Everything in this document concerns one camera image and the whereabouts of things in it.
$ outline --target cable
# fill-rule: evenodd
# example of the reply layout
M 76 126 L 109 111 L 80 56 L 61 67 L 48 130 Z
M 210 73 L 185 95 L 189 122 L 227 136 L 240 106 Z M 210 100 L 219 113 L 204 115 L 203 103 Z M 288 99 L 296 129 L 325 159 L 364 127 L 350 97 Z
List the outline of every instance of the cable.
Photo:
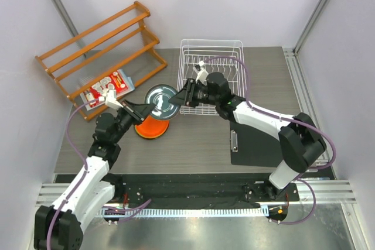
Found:
M 87 169 L 88 169 L 88 164 L 87 164 L 87 161 L 86 161 L 86 158 L 80 153 L 80 151 L 76 148 L 76 146 L 72 143 L 71 139 L 70 139 L 70 136 L 69 136 L 69 126 L 70 126 L 70 123 L 71 123 L 71 120 L 73 118 L 73 116 L 80 110 L 82 109 L 83 107 L 85 107 L 86 105 L 92 103 L 92 102 L 96 102 L 98 101 L 99 99 L 95 99 L 95 100 L 92 100 L 92 101 L 88 101 L 88 102 L 85 102 L 83 105 L 79 106 L 72 114 L 71 116 L 69 117 L 68 121 L 66 122 L 66 128 L 65 128 L 65 136 L 66 136 L 66 139 L 68 141 L 68 143 L 70 144 L 70 146 L 72 146 L 72 148 L 76 151 L 76 153 L 79 155 L 80 159 L 82 160 L 83 162 L 83 165 L 84 165 L 84 172 L 81 176 L 81 178 L 78 180 L 77 184 L 72 188 L 72 190 L 70 191 L 70 193 L 65 197 L 65 199 L 61 202 L 60 206 L 57 208 L 57 210 L 55 211 L 53 217 L 52 217 L 52 220 L 51 220 L 51 223 L 49 224 L 49 227 L 48 227 L 48 232 L 47 232 L 47 250 L 52 250 L 51 249 L 51 237 L 52 237 L 52 230 L 53 230 L 53 227 L 54 227 L 54 224 L 56 223 L 56 220 L 62 210 L 62 208 L 64 207 L 64 205 L 68 202 L 69 198 L 73 195 L 73 193 L 77 190 L 77 188 L 80 186 L 80 184 L 83 182 L 84 178 L 86 177 L 86 174 L 87 174 Z
M 304 183 L 310 189 L 310 191 L 311 191 L 313 203 L 312 203 L 312 208 L 311 208 L 310 213 L 305 218 L 300 219 L 298 221 L 294 221 L 294 222 L 279 222 L 279 221 L 277 221 L 275 219 L 270 219 L 270 221 L 275 222 L 277 224 L 281 224 L 281 225 L 297 225 L 297 224 L 300 224 L 300 223 L 308 220 L 312 216 L 312 214 L 315 212 L 315 209 L 316 209 L 316 196 L 315 196 L 314 190 L 312 189 L 311 185 L 307 181 L 302 180 L 302 179 L 298 179 L 297 181 L 300 181 L 300 182 Z
M 248 68 L 245 65 L 245 63 L 243 61 L 235 58 L 235 57 L 232 57 L 232 56 L 216 56 L 216 57 L 209 58 L 209 59 L 205 60 L 204 62 L 206 63 L 208 61 L 215 60 L 215 59 L 232 59 L 232 60 L 238 62 L 242 66 L 243 70 L 245 71 L 245 76 L 246 76 L 246 90 L 245 90 L 246 104 L 252 110 L 255 110 L 255 111 L 259 112 L 260 114 L 264 114 L 264 115 L 267 115 L 267 116 L 275 118 L 275 119 L 280 119 L 280 120 L 283 120 L 283 121 L 287 121 L 287 122 L 292 122 L 292 123 L 298 124 L 300 126 L 304 126 L 306 128 L 309 128 L 310 130 L 313 130 L 314 132 L 320 134 L 321 136 L 323 136 L 327 140 L 327 142 L 329 143 L 330 147 L 332 148 L 332 158 L 331 158 L 330 161 L 328 161 L 327 164 L 322 165 L 322 166 L 317 166 L 316 168 L 318 170 L 321 170 L 321 169 L 325 169 L 325 168 L 327 168 L 327 167 L 329 167 L 329 166 L 332 165 L 332 163 L 336 160 L 337 151 L 336 151 L 336 146 L 333 143 L 333 140 L 331 140 L 331 138 L 329 136 L 327 136 L 327 134 L 325 134 L 324 132 L 322 132 L 321 130 L 319 130 L 318 128 L 316 128 L 316 127 L 314 127 L 314 126 L 312 126 L 310 124 L 304 123 L 304 122 L 299 121 L 299 120 L 291 119 L 291 118 L 279 117 L 279 115 L 275 115 L 275 114 L 272 114 L 270 112 L 263 111 L 262 109 L 257 108 L 254 105 L 252 105 L 251 102 L 250 102 L 250 100 L 249 100 L 249 96 L 250 96 L 250 75 L 249 75 L 249 71 L 248 71 Z M 306 221 L 308 218 L 310 218 L 311 215 L 314 213 L 314 211 L 316 209 L 316 196 L 315 196 L 314 190 L 312 189 L 312 187 L 310 186 L 310 184 L 308 182 L 299 179 L 301 176 L 302 176 L 302 174 L 299 174 L 294 180 L 303 182 L 310 189 L 310 191 L 312 193 L 312 197 L 313 197 L 312 209 L 311 209 L 310 213 L 305 218 L 303 218 L 301 220 L 298 220 L 298 221 L 295 221 L 295 222 L 280 222 L 280 224 L 283 224 L 283 225 L 295 225 L 295 224 L 302 223 L 302 222 Z
M 125 209 L 125 204 L 127 203 L 127 201 L 128 201 L 128 194 L 125 193 L 124 194 L 124 203 L 122 204 L 122 209 Z
M 140 212 L 142 212 L 142 210 L 144 209 L 144 208 L 146 208 L 146 206 L 149 204 L 151 202 L 151 199 L 149 199 L 149 200 L 147 200 L 145 203 L 143 203 L 143 207 L 139 207 L 139 209 L 138 209 L 138 211 L 137 212 L 135 212 L 134 214 L 131 214 L 129 217 L 127 217 L 127 218 L 124 218 L 124 219 L 121 219 L 121 220 L 118 220 L 117 221 L 117 224 L 122 224 L 122 223 L 124 223 L 124 222 L 127 222 L 127 221 L 129 221 L 129 220 L 131 220 L 132 218 L 134 218 L 136 215 L 138 215 Z
M 144 202 L 143 204 L 141 204 L 138 207 L 130 208 L 130 209 L 119 209 L 119 208 L 112 207 L 112 206 L 103 206 L 103 207 L 107 208 L 109 210 L 116 211 L 119 214 L 123 214 L 123 213 L 126 213 L 126 212 L 131 212 L 131 211 L 135 211 L 135 210 L 139 210 L 139 209 L 144 209 L 145 207 L 147 207 L 148 204 L 150 204 L 150 202 L 151 202 L 151 199 L 147 200 L 146 202 Z
M 288 209 L 289 208 L 289 195 L 288 195 L 288 193 L 285 193 L 285 199 L 287 200 L 286 209 Z

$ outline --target gray plate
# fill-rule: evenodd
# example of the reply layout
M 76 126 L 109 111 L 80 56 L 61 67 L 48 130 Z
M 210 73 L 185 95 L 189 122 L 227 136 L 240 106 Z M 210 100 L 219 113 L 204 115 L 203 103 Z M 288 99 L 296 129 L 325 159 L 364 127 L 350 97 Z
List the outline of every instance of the gray plate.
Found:
M 175 117 L 179 110 L 179 105 L 168 102 L 170 97 L 177 94 L 177 90 L 166 84 L 153 86 L 146 94 L 145 103 L 154 103 L 156 107 L 151 112 L 151 116 L 158 120 L 168 120 Z

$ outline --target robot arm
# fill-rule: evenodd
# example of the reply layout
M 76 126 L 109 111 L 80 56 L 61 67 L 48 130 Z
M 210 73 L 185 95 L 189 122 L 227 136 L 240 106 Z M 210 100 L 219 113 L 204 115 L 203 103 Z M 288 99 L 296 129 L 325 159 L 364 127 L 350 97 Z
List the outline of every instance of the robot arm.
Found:
M 204 72 L 202 65 L 199 71 Z M 183 88 L 169 102 L 176 105 L 196 107 L 200 103 L 215 105 L 218 114 L 231 122 L 244 124 L 261 130 L 280 142 L 283 161 L 269 176 L 265 190 L 270 198 L 283 194 L 286 186 L 307 169 L 325 151 L 326 144 L 316 132 L 282 118 L 297 119 L 315 127 L 304 113 L 297 116 L 284 115 L 256 106 L 264 112 L 278 116 L 279 120 L 250 108 L 246 99 L 232 94 L 228 81 L 222 73 L 202 75 L 205 80 L 188 79 Z
M 83 234 L 98 211 L 124 192 L 121 176 L 109 171 L 120 154 L 117 142 L 132 125 L 141 124 L 154 109 L 154 104 L 119 103 L 115 91 L 106 95 L 105 103 L 117 110 L 117 116 L 103 113 L 96 120 L 94 142 L 88 152 L 87 169 L 82 167 L 66 191 L 49 207 L 40 206 L 35 214 L 34 248 L 47 249 L 47 232 L 58 207 L 74 192 L 59 212 L 51 237 L 52 250 L 79 249 Z

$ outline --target gray tabletop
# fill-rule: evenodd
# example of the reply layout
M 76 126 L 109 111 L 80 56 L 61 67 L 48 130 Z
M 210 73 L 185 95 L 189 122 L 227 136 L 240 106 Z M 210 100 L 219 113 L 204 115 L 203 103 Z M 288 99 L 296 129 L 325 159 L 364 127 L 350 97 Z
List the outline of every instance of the gray tabletop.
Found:
M 290 206 L 288 221 L 300 220 L 311 206 Z M 339 204 L 318 205 L 303 224 L 277 225 L 264 217 L 139 219 L 109 226 L 95 219 L 81 250 L 354 250 Z
M 142 103 L 146 92 L 155 84 L 176 86 L 179 49 L 158 49 L 168 67 L 139 86 L 127 99 Z M 274 111 L 297 114 L 298 102 L 280 47 L 244 48 L 250 68 L 251 101 Z M 128 64 L 126 74 L 133 79 L 142 76 L 156 64 L 140 57 Z M 70 134 L 83 153 L 92 144 L 95 122 L 74 117 Z M 167 132 L 158 139 L 145 140 L 130 129 L 119 141 L 120 156 L 112 173 L 229 173 L 271 172 L 270 167 L 233 166 L 230 164 L 229 123 L 220 117 L 178 115 L 170 121 Z M 55 173 L 77 173 L 80 159 L 64 139 Z

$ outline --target dish rack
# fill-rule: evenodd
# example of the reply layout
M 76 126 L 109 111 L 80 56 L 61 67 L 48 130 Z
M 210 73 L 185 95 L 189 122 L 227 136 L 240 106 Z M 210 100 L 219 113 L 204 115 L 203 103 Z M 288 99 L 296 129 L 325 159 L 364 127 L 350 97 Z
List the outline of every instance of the dish rack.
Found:
M 216 56 L 230 56 L 244 61 L 243 45 L 239 40 L 206 40 L 183 39 L 180 47 L 178 91 L 182 89 L 188 78 L 196 78 L 194 66 L 200 61 L 206 61 Z M 208 73 L 221 72 L 229 82 L 232 92 L 244 97 L 246 89 L 245 70 L 235 60 L 230 58 L 213 59 L 205 62 Z M 195 108 L 184 107 L 181 114 L 218 115 L 214 105 L 199 104 Z

